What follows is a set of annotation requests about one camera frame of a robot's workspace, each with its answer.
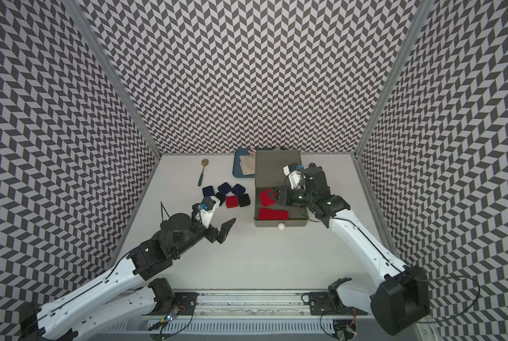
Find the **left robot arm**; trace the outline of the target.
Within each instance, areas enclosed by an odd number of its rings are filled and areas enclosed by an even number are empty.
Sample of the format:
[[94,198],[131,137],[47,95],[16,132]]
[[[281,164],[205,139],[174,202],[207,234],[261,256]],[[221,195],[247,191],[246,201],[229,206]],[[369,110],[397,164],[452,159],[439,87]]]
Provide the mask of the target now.
[[192,207],[191,214],[164,219],[150,239],[140,243],[108,271],[52,302],[20,305],[20,340],[83,340],[138,315],[180,312],[180,303],[161,273],[201,240],[224,243],[236,223],[215,228],[214,197]]

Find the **three-drawer storage cabinet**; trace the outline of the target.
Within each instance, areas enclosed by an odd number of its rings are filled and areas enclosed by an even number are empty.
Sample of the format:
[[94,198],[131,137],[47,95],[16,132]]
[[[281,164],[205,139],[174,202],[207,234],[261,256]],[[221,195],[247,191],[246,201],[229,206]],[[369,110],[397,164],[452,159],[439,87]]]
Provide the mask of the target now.
[[304,227],[307,225],[307,210],[300,207],[274,205],[271,210],[286,210],[288,220],[259,220],[258,212],[263,207],[259,194],[269,188],[276,189],[285,185],[283,168],[291,163],[302,163],[298,150],[259,150],[255,160],[255,203],[254,222],[256,227]]

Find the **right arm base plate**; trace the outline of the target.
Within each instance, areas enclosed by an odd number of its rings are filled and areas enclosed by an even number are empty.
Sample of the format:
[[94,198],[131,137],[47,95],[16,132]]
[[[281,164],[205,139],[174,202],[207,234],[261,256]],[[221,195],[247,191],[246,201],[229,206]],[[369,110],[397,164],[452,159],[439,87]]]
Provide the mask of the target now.
[[351,315],[365,316],[367,312],[344,306],[338,298],[332,298],[329,292],[315,291],[301,295],[302,302],[308,306],[310,315]]

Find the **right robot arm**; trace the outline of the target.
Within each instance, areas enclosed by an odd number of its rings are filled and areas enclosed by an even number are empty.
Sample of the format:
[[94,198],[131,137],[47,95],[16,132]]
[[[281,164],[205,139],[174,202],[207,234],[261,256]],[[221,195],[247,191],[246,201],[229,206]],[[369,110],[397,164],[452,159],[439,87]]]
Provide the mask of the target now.
[[397,335],[430,313],[427,275],[419,266],[408,266],[379,242],[360,222],[349,203],[334,195],[322,167],[292,163],[283,169],[285,184],[271,190],[276,202],[304,207],[355,253],[371,278],[362,284],[340,278],[329,285],[330,306],[370,313],[389,335]]

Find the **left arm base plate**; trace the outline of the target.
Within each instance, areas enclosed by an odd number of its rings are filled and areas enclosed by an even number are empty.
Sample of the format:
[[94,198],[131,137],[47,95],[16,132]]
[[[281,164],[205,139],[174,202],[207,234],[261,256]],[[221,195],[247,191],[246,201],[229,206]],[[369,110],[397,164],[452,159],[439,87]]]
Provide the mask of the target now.
[[163,312],[173,317],[192,316],[196,310],[199,294],[194,291],[178,292]]

